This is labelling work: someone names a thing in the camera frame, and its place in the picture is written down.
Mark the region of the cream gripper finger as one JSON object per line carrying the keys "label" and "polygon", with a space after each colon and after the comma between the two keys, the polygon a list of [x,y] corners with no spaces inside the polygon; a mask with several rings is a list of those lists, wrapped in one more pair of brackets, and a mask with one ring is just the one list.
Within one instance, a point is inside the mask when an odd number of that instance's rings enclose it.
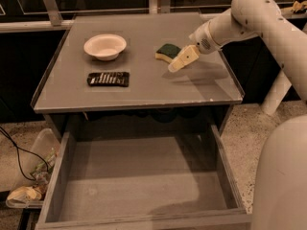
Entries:
{"label": "cream gripper finger", "polygon": [[168,70],[175,73],[183,67],[191,64],[200,57],[200,51],[195,45],[185,46],[168,65]]}

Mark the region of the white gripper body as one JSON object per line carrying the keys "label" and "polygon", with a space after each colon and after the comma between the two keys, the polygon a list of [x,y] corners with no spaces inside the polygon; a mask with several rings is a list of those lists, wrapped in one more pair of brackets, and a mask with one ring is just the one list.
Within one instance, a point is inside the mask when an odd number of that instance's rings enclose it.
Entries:
{"label": "white gripper body", "polygon": [[221,46],[213,39],[210,33],[210,23],[205,22],[189,35],[189,39],[195,44],[202,54],[211,54],[220,51]]}

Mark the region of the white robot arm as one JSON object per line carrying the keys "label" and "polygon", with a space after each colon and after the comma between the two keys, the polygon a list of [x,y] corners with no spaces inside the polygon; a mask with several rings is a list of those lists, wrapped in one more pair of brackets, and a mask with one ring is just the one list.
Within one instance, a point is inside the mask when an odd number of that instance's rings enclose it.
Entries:
{"label": "white robot arm", "polygon": [[[307,100],[307,34],[274,0],[232,0],[231,8],[199,26],[190,40],[203,54],[258,35],[301,100]],[[250,230],[307,230],[307,115],[278,126],[258,161]]]}

